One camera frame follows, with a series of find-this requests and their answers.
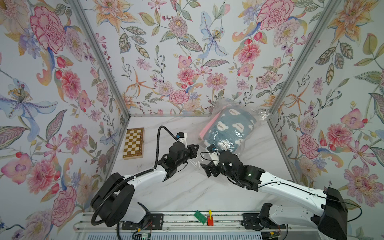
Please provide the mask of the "pink blanket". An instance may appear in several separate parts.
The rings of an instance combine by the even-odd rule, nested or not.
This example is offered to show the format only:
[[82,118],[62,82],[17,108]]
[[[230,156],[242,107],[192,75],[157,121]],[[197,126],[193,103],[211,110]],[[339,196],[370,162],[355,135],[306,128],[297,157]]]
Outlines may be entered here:
[[199,133],[199,137],[201,140],[204,139],[205,134],[209,131],[209,129],[214,125],[215,121],[218,119],[220,114],[216,114],[211,120],[204,126],[204,128]]

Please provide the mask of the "teal bear pattern blanket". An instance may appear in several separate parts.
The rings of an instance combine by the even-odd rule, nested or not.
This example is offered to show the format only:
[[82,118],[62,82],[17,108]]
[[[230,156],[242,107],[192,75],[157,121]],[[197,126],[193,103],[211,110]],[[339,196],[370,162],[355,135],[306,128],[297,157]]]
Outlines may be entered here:
[[214,125],[202,140],[208,147],[214,145],[219,151],[236,152],[256,128],[257,119],[249,112],[228,107],[222,109]]

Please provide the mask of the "clear plastic vacuum bag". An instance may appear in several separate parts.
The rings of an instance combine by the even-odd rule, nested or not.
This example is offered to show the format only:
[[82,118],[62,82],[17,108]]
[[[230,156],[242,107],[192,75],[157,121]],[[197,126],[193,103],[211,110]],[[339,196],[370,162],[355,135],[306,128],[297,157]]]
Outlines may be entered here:
[[208,147],[214,147],[214,152],[208,154],[205,161],[201,156],[192,160],[192,166],[202,170],[201,164],[219,163],[217,152],[229,150],[240,155],[245,148],[245,142],[251,138],[256,129],[272,118],[272,114],[258,108],[243,106],[230,99],[222,98],[214,106],[208,117],[198,117],[193,125],[192,134],[197,135],[199,152],[208,152]]

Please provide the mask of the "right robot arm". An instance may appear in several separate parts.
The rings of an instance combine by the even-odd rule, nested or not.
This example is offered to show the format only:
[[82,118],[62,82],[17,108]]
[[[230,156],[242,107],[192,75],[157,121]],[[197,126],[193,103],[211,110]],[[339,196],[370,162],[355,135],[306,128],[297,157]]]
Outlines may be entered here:
[[257,230],[294,225],[317,229],[334,240],[347,239],[347,203],[334,188],[322,191],[286,181],[261,168],[244,165],[230,151],[220,152],[216,159],[201,167],[208,177],[222,175],[245,190],[271,194],[296,204],[295,207],[263,204],[259,213],[249,220]]

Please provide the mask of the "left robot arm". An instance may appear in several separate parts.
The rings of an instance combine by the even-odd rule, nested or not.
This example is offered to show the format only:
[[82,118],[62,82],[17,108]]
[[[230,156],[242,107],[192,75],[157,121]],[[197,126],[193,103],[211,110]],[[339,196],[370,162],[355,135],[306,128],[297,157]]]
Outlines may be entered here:
[[126,215],[135,192],[173,177],[179,166],[198,156],[199,147],[175,142],[156,168],[128,177],[119,173],[110,175],[91,200],[91,207],[94,209],[91,224],[112,227],[119,223]]

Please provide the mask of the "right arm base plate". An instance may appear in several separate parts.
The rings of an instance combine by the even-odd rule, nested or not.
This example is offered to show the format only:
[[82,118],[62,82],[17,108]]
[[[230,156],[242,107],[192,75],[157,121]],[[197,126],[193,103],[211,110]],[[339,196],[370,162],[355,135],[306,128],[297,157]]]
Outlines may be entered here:
[[246,230],[285,230],[287,228],[286,225],[277,225],[268,216],[259,213],[244,213],[242,217],[241,225]]

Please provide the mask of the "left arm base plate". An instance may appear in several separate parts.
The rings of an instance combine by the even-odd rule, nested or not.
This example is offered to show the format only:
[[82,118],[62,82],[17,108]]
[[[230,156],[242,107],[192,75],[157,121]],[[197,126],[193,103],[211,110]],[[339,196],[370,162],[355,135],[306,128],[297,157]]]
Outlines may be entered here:
[[122,230],[162,230],[164,224],[164,214],[146,215],[139,223],[122,222]]

